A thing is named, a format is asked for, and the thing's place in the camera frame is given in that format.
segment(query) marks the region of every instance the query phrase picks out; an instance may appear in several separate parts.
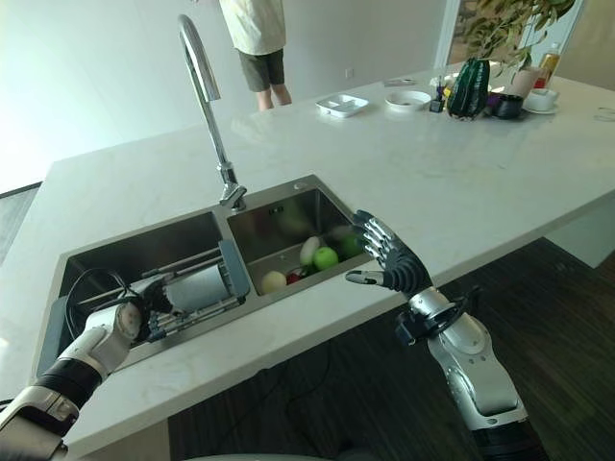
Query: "yellow bottle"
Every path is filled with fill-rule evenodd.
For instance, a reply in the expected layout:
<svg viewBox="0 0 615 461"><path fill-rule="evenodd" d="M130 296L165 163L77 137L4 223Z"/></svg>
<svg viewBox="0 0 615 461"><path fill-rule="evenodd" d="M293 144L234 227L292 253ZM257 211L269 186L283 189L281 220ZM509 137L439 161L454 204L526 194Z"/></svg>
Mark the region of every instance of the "yellow bottle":
<svg viewBox="0 0 615 461"><path fill-rule="evenodd" d="M540 61L542 73L536 81L534 88L546 88L549 86L549 80L553 76L555 69L559 64L559 59L561 58L561 55L559 54L559 46L559 43L554 43L551 45L551 49L545 53L545 56L542 57L542 60Z"/></svg>

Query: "marble countertop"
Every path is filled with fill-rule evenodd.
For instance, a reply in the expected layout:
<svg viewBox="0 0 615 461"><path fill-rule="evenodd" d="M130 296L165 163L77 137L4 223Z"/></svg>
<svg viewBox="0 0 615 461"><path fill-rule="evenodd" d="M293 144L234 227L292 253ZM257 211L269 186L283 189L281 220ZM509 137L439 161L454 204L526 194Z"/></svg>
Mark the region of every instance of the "marble countertop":
<svg viewBox="0 0 615 461"><path fill-rule="evenodd" d="M428 89L430 76L413 76L413 89ZM615 92L562 79L553 86L558 114L510 122L399 115L384 102L395 88L376 83L348 91L371 102L349 119L320 114L314 98L220 128L249 191L316 174L347 206L389 224L441 284L614 196L615 124L594 115L615 108ZM214 159L203 125L54 164L0 270L0 399L34 375L61 255L216 203ZM399 301L339 276L121 370L66 437L71 455L161 421Z"/></svg>

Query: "chrome faucet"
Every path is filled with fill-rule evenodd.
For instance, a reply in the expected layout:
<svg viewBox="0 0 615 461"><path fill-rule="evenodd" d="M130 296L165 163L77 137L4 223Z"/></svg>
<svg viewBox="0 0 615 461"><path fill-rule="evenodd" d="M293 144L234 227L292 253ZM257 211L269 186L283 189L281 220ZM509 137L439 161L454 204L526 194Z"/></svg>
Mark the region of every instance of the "chrome faucet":
<svg viewBox="0 0 615 461"><path fill-rule="evenodd" d="M213 78L211 66L203 48L203 42L196 31L196 27L194 27L194 23L184 14L181 14L178 19L180 22L180 39L185 50L185 63L190 72L196 97L208 122L209 137L218 155L218 171L224 182L220 205L228 206L233 211L240 211L246 207L243 195L247 189L237 183L233 164L227 159L224 146L222 145L222 138L218 131L218 125L215 122L213 110L209 105L211 101L220 99L220 90Z"/></svg>

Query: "double sink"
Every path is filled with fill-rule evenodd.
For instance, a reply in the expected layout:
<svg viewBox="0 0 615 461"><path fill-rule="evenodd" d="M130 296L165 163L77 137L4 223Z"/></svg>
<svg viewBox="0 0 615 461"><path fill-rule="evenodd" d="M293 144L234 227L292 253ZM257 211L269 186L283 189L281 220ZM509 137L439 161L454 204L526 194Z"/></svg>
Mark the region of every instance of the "double sink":
<svg viewBox="0 0 615 461"><path fill-rule="evenodd" d="M122 367L218 328L250 312L282 298L298 293L369 260L363 253L345 256L340 242L352 234L351 211L316 177L307 176L245 196L246 207L233 212L225 206L210 206L187 216L163 222L142 233L120 235L111 243L65 255L59 298L65 297L77 278L91 268L109 268L127 283L142 279L178 260L215 252L221 240L233 242L239 254L240 269L248 276L249 291L241 303L214 309L155 342L134 347ZM323 244L337 250L340 262L315 272L273 293L265 294L261 280L270 271L288 274L300 267L299 253L304 242L313 235ZM94 279L80 292L80 299L112 290L112 280ZM58 351L45 351L39 369L44 369L66 343L63 322L63 344Z"/></svg>

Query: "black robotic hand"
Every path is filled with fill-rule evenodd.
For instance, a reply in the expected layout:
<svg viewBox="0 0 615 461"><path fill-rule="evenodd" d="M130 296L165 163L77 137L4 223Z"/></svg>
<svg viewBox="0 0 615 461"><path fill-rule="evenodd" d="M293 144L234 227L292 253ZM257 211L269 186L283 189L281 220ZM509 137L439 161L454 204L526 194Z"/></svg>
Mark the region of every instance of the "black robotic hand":
<svg viewBox="0 0 615 461"><path fill-rule="evenodd" d="M419 257L384 222L361 209L353 215L353 222L361 246L383 271L351 271L346 280L384 286L408 298L432 286L430 274Z"/></svg>

